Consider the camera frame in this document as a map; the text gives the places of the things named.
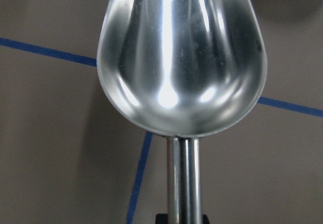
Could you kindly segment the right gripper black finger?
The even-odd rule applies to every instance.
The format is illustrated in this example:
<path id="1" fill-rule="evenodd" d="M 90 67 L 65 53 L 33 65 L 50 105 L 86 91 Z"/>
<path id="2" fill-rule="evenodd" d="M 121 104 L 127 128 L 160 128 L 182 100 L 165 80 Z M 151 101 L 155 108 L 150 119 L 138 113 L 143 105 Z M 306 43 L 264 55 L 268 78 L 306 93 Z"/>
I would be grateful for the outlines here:
<path id="1" fill-rule="evenodd" d="M 168 224 L 168 214 L 167 213 L 158 213 L 155 216 L 155 224 Z"/>

